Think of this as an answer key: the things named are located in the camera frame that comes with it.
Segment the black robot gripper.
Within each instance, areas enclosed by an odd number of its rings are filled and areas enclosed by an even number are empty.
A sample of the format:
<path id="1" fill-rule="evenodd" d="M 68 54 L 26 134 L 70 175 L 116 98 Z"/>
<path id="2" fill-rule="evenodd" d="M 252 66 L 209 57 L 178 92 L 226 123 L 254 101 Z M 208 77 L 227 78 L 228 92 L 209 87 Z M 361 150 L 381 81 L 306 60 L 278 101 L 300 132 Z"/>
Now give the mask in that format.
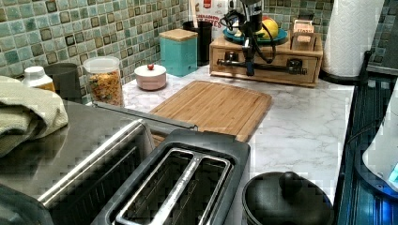
<path id="1" fill-rule="evenodd" d="M 242 51 L 245 57 L 246 74 L 254 75 L 251 39 L 262 29 L 262 0 L 240 0 L 243 16 L 239 19 L 239 30 L 245 37 Z"/>

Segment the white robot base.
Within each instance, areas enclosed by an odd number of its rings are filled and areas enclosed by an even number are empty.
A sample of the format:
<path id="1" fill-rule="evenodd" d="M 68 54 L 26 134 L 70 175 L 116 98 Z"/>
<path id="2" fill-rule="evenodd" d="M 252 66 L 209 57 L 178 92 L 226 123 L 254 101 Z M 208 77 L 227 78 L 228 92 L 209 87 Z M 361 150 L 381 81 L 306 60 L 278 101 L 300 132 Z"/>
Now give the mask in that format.
<path id="1" fill-rule="evenodd" d="M 360 156 L 357 172 L 375 191 L 397 200 L 398 116 L 394 85 L 382 123 L 369 147 Z"/>

